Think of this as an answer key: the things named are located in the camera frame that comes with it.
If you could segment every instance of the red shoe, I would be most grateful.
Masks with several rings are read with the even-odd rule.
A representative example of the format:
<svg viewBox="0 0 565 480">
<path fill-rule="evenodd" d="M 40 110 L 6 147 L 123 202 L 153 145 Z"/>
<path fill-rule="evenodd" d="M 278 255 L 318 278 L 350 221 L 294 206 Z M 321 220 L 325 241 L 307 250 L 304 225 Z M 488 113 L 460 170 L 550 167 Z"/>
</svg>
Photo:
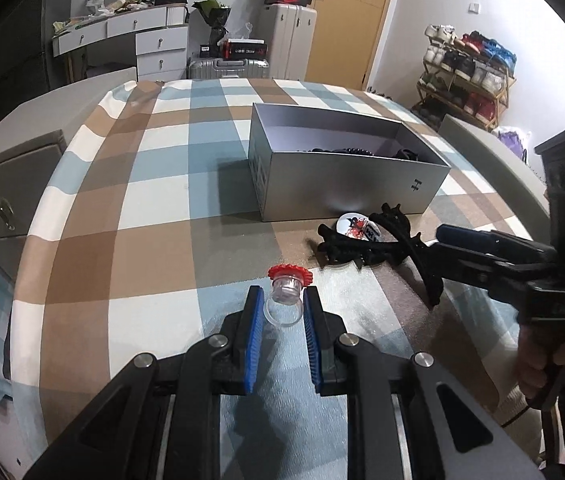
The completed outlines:
<svg viewBox="0 0 565 480">
<path fill-rule="evenodd" d="M 470 115 L 475 115 L 475 113 L 480 108 L 482 99 L 483 99 L 482 95 L 476 94 L 475 92 L 471 92 L 469 94 L 469 99 L 467 99 L 467 103 L 465 104 L 464 110 Z"/>
<path fill-rule="evenodd" d="M 480 108 L 475 114 L 475 118 L 485 124 L 489 124 L 493 121 L 495 118 L 495 102 L 483 98 Z"/>
<path fill-rule="evenodd" d="M 471 54 L 482 54 L 482 51 L 485 49 L 482 41 L 472 38 L 468 34 L 462 36 L 462 43 L 465 44 L 466 51 L 471 52 Z"/>
</svg>

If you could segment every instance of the wooden door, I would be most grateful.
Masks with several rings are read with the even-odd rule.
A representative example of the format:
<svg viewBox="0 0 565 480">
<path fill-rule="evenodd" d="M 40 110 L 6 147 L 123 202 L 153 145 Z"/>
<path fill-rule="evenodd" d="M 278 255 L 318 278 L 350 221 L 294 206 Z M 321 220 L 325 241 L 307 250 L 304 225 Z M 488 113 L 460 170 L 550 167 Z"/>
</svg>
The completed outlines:
<svg viewBox="0 0 565 480">
<path fill-rule="evenodd" d="M 317 10 L 306 81 L 361 89 L 388 0 L 313 0 Z"/>
</svg>

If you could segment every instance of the white suitcase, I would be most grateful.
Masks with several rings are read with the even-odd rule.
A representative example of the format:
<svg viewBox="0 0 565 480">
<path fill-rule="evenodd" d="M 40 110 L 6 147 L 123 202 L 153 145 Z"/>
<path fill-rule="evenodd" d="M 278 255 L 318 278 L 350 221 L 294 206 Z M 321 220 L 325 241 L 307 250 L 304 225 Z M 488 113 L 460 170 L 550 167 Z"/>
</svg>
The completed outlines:
<svg viewBox="0 0 565 480">
<path fill-rule="evenodd" d="M 254 37 L 267 44 L 269 77 L 304 81 L 316 19 L 317 12 L 308 7 L 262 7 Z"/>
</svg>

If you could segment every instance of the metal screw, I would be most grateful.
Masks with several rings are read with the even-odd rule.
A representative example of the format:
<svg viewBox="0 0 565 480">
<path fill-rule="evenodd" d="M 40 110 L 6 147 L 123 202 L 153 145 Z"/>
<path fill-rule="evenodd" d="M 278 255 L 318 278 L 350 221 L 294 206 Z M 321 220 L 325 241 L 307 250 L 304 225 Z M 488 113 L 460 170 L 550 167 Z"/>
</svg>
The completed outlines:
<svg viewBox="0 0 565 480">
<path fill-rule="evenodd" d="M 147 354 L 146 352 L 138 354 L 133 358 L 133 364 L 136 368 L 149 368 L 153 361 L 153 355 Z"/>
<path fill-rule="evenodd" d="M 213 346 L 213 348 L 222 348 L 223 346 L 227 346 L 229 339 L 222 334 L 214 334 L 209 338 L 209 344 Z"/>
<path fill-rule="evenodd" d="M 355 334 L 344 333 L 338 338 L 341 344 L 345 346 L 356 346 L 360 342 L 360 338 Z"/>
<path fill-rule="evenodd" d="M 417 365 L 420 365 L 423 368 L 429 368 L 433 365 L 433 356 L 431 354 L 427 354 L 427 352 L 420 352 L 416 354 L 413 358 Z"/>
</svg>

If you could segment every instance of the drawer handle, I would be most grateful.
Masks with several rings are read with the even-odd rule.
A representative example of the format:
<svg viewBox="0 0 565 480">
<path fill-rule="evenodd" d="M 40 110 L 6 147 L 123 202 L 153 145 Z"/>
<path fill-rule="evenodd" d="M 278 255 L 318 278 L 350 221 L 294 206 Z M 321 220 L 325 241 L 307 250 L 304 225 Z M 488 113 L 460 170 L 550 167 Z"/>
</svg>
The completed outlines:
<svg viewBox="0 0 565 480">
<path fill-rule="evenodd" d="M 14 211 L 11 209 L 7 200 L 0 199 L 0 219 L 5 223 L 5 226 L 10 231 L 14 231 L 16 227 L 13 224 Z"/>
</svg>

